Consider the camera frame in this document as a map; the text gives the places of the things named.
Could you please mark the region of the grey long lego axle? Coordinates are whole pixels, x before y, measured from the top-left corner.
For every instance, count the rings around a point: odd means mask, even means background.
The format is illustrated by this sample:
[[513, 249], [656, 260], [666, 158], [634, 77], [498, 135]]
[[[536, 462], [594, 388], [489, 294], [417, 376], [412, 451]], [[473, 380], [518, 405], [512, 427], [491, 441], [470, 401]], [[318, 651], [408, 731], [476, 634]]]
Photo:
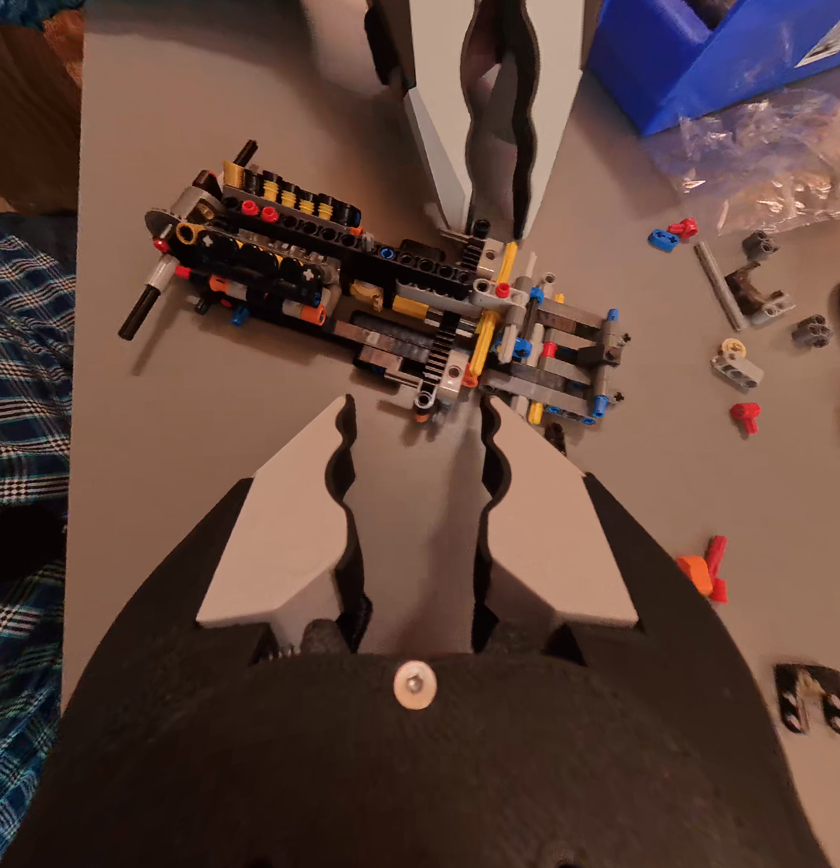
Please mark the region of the grey long lego axle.
[[725, 313], [728, 323], [734, 331], [741, 332], [748, 328], [745, 316], [732, 295], [725, 277], [721, 274], [718, 263], [704, 241], [699, 241], [694, 246], [699, 265], [708, 278], [714, 297], [717, 299], [722, 311]]

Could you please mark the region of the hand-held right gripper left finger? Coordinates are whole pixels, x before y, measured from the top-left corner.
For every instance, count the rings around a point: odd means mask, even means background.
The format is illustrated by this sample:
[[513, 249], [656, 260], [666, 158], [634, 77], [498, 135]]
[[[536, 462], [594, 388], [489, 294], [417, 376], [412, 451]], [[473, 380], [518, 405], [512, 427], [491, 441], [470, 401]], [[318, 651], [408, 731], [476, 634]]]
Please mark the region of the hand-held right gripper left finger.
[[340, 396], [254, 474], [196, 615], [202, 627], [266, 624], [298, 647], [316, 620], [356, 652], [371, 620], [354, 516], [356, 405]]

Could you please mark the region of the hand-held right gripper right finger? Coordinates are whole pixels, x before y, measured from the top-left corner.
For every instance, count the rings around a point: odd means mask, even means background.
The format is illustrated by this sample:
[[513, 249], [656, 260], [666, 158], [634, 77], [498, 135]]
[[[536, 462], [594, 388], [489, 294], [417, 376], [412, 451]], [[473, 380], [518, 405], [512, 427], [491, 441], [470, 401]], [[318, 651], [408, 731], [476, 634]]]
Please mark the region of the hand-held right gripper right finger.
[[639, 615], [586, 475], [498, 397], [481, 399], [482, 508], [471, 648], [501, 625], [544, 647], [563, 627], [636, 627]]

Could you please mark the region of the light grey lego connector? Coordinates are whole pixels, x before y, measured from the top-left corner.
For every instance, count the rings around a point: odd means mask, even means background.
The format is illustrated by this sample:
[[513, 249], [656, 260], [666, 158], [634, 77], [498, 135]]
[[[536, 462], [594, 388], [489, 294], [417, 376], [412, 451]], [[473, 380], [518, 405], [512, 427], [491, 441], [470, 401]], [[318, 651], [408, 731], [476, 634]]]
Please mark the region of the light grey lego connector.
[[755, 390], [764, 378], [764, 371], [739, 353], [718, 353], [711, 359], [711, 366], [741, 392]]

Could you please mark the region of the dark grey double lego connector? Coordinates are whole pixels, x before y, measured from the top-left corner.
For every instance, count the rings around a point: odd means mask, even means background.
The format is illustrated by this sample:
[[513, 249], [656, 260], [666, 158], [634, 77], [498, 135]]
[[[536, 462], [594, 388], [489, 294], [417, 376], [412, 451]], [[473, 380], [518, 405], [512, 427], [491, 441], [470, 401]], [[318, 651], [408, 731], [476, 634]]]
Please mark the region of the dark grey double lego connector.
[[814, 314], [797, 323], [792, 340], [796, 345], [809, 349], [823, 349], [830, 344], [833, 334], [826, 317]]

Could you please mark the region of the orange lego block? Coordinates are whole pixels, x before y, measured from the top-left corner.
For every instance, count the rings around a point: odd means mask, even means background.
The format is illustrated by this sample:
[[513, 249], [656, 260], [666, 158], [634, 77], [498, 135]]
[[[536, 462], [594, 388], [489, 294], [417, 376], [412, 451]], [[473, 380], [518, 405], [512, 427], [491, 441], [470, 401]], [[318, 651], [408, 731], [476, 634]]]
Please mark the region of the orange lego block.
[[675, 558], [675, 563], [703, 597], [707, 599], [711, 598], [714, 590], [714, 580], [708, 561], [704, 557], [677, 557]]

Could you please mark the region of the black u-shaped lego bracket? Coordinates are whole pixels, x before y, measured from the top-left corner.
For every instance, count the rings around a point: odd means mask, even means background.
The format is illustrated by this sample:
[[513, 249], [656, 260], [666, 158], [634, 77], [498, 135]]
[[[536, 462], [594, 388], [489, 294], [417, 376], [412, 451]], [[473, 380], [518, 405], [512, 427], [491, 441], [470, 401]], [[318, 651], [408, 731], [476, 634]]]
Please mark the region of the black u-shaped lego bracket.
[[756, 288], [752, 282], [752, 274], [755, 270], [761, 268], [762, 263], [747, 263], [739, 269], [725, 276], [727, 284], [731, 289], [732, 295], [737, 301], [740, 311], [746, 318], [746, 321], [751, 325], [750, 317], [763, 304], [764, 298], [771, 292], [762, 292]]

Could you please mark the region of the blue plastic bin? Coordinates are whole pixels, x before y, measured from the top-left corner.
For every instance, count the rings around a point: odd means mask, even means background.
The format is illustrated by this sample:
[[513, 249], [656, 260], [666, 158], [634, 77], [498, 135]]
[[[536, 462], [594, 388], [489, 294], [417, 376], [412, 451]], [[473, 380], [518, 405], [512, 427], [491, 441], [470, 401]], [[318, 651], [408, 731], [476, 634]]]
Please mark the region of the blue plastic bin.
[[588, 70], [643, 135], [840, 65], [840, 1], [608, 1]]

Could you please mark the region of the clear empty plastic bag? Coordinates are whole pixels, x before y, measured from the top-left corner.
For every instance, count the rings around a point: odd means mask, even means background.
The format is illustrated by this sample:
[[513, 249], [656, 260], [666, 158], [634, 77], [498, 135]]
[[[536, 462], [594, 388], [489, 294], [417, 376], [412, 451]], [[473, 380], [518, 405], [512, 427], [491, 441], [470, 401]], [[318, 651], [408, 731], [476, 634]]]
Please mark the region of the clear empty plastic bag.
[[702, 234], [840, 222], [840, 99], [792, 88], [643, 140]]

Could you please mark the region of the light grey short lego beam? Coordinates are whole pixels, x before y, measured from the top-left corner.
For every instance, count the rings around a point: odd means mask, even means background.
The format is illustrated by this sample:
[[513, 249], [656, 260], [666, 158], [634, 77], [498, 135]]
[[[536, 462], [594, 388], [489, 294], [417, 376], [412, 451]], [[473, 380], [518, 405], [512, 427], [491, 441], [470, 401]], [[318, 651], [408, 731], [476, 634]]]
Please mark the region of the light grey short lego beam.
[[751, 315], [751, 326], [765, 325], [792, 311], [795, 307], [795, 302], [787, 292], [772, 292], [764, 298], [763, 304]]

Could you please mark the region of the lego car chassis model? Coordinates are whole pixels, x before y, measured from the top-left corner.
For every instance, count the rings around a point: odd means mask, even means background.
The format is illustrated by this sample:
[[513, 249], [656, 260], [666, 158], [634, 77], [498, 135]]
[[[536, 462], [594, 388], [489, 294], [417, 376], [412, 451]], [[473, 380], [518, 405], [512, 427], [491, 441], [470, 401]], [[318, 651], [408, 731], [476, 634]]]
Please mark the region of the lego car chassis model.
[[486, 221], [455, 235], [454, 262], [420, 242], [378, 241], [358, 208], [261, 169], [257, 149], [248, 141], [147, 212], [159, 257], [121, 340], [182, 280], [199, 316], [225, 308], [237, 327], [257, 319], [352, 349], [358, 368], [410, 391], [418, 424], [472, 390], [533, 426], [556, 416], [593, 427], [623, 402], [613, 381], [630, 337], [616, 308], [566, 304], [534, 255], [515, 268], [519, 245], [494, 240]]

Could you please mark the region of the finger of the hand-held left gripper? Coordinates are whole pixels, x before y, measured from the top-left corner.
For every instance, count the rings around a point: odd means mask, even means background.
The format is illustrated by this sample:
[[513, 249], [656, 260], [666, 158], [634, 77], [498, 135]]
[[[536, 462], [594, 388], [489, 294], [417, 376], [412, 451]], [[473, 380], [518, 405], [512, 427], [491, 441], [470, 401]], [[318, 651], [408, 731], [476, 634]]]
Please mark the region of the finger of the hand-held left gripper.
[[469, 225], [473, 182], [468, 146], [472, 118], [463, 65], [480, 2], [409, 1], [414, 73], [406, 113], [447, 229]]
[[543, 201], [580, 84], [584, 3], [507, 3], [515, 65], [513, 231], [525, 239]]

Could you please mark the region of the black lego frame piece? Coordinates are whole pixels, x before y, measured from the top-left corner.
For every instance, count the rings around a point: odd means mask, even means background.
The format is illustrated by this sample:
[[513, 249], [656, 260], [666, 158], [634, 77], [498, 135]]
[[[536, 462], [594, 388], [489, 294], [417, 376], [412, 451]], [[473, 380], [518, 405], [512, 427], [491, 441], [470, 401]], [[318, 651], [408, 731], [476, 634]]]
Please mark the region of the black lego frame piece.
[[776, 663], [773, 683], [779, 718], [796, 734], [808, 734], [808, 705], [815, 701], [827, 727], [840, 736], [840, 672], [815, 664]]

